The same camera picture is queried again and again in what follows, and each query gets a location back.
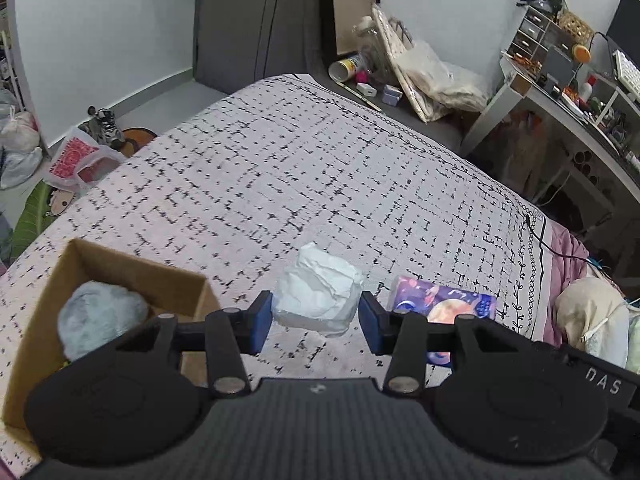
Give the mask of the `woven basket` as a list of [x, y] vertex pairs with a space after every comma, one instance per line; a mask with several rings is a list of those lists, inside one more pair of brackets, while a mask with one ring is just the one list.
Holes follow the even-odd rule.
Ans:
[[563, 32], [570, 35], [576, 44], [588, 46], [594, 35], [594, 30], [584, 20], [567, 9], [560, 11], [556, 24]]

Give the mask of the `black monitor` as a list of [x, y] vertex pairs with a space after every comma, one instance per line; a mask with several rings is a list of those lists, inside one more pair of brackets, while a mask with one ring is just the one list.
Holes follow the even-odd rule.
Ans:
[[608, 50], [620, 50], [639, 66], [640, 63], [640, 1], [620, 0], [608, 31]]

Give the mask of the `mauve bed sheet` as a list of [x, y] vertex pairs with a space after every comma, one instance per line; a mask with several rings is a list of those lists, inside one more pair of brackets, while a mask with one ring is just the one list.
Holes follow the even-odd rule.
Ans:
[[551, 238], [551, 271], [549, 285], [549, 299], [546, 307], [546, 322], [544, 322], [544, 336], [542, 339], [548, 344], [559, 347], [566, 342], [560, 330], [556, 327], [555, 299], [570, 283], [585, 278], [590, 265], [585, 262], [588, 252], [585, 246], [568, 229], [554, 221], [550, 222]]

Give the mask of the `red white plastic bag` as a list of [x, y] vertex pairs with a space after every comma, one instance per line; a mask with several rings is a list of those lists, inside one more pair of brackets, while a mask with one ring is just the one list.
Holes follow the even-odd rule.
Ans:
[[42, 180], [59, 190], [86, 192], [126, 160], [75, 127], [67, 131]]

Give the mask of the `cream plastic bag pile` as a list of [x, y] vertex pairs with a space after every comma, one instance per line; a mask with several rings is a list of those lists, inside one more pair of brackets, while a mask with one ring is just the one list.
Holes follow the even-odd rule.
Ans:
[[378, 4], [354, 27], [359, 54], [372, 80], [399, 88], [424, 124], [452, 110], [480, 113], [491, 98], [488, 81], [440, 59], [423, 40], [414, 40]]

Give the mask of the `small blue white box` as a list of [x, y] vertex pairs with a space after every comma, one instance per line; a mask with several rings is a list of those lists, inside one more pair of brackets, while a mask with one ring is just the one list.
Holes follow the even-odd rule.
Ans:
[[396, 107], [404, 96], [404, 92], [391, 84], [386, 84], [382, 92], [382, 102], [388, 106]]

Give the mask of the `white yellow cylinder can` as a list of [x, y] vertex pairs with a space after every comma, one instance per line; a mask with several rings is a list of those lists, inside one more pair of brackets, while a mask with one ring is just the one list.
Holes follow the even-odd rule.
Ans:
[[332, 63], [328, 74], [334, 82], [340, 84], [346, 84], [349, 81], [367, 82], [369, 80], [369, 71], [361, 54], [342, 58]]

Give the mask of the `black toy on floor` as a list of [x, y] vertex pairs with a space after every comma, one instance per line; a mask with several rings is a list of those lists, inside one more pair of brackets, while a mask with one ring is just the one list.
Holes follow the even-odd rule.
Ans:
[[88, 107], [89, 118], [79, 125], [79, 129], [87, 133], [99, 144], [120, 151], [125, 145], [125, 138], [115, 122], [115, 114], [110, 108]]

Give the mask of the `dark grey door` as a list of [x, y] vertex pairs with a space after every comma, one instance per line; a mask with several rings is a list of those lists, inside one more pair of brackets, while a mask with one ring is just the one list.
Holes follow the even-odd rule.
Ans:
[[333, 0], [195, 0], [193, 75], [231, 94], [269, 76], [323, 77], [336, 57]]

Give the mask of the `green leaf cushion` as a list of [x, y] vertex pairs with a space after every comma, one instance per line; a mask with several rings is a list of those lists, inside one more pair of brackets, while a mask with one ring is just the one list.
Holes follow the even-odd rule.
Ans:
[[27, 197], [12, 235], [10, 263], [73, 203], [76, 194], [39, 181]]

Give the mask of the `orange round lamp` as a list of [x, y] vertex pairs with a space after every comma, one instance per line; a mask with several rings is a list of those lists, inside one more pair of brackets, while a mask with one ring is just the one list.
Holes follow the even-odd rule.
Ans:
[[572, 57], [578, 64], [587, 64], [591, 60], [591, 52], [583, 44], [574, 44], [572, 47]]

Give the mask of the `light blue fluffy plush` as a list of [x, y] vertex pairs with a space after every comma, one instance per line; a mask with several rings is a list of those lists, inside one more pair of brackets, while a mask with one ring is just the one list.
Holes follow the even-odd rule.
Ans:
[[74, 362], [142, 324], [149, 306], [125, 287], [88, 281], [77, 287], [58, 314], [58, 338]]

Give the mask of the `brown cardboard box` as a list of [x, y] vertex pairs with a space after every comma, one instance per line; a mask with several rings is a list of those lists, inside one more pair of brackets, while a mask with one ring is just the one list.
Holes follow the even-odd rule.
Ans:
[[5, 328], [1, 339], [17, 344], [8, 356], [9, 375], [1, 397], [4, 431], [24, 448], [34, 448], [23, 416], [27, 395], [36, 383], [63, 366], [65, 358], [58, 338], [58, 312], [85, 282], [119, 285], [140, 294], [152, 313], [173, 313], [180, 321], [201, 321], [220, 308], [204, 276], [115, 252], [85, 240], [70, 240], [52, 266], [39, 271], [27, 268], [21, 281], [2, 289], [17, 292], [18, 313], [25, 326], [11, 336]]

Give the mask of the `white keyboard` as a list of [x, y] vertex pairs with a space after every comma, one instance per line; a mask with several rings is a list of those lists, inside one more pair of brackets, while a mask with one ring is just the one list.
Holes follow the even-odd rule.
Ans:
[[616, 74], [618, 81], [628, 91], [639, 94], [640, 93], [640, 70], [634, 65], [626, 54], [621, 50], [615, 50], [613, 53], [615, 62]]

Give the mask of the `white soft cloth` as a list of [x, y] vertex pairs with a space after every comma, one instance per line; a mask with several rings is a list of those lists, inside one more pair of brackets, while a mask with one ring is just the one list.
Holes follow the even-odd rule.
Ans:
[[341, 336], [354, 318], [363, 281], [356, 266], [309, 243], [277, 281], [273, 317], [285, 327]]

